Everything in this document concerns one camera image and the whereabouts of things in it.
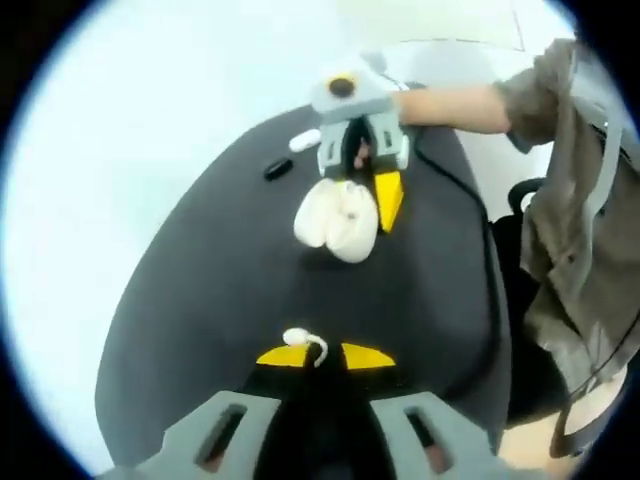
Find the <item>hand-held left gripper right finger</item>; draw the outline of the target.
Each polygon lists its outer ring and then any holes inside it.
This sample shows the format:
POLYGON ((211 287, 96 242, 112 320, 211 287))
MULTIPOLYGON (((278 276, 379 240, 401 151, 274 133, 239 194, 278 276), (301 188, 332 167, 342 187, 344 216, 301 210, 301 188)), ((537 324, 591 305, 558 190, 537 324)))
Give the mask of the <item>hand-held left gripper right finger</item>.
POLYGON ((429 392, 370 402, 393 479, 543 479, 494 455, 487 433, 429 392))

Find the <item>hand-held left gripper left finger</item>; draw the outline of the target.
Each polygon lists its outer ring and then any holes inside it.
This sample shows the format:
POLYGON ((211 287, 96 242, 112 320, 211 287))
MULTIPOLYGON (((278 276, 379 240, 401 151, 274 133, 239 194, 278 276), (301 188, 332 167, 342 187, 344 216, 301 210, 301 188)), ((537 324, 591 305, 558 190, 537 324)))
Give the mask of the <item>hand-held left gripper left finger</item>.
POLYGON ((287 342, 258 357, 246 380, 223 389, 168 426, 158 449, 118 464, 101 479, 269 479, 288 463, 306 426, 300 395, 311 372, 311 344, 287 342))

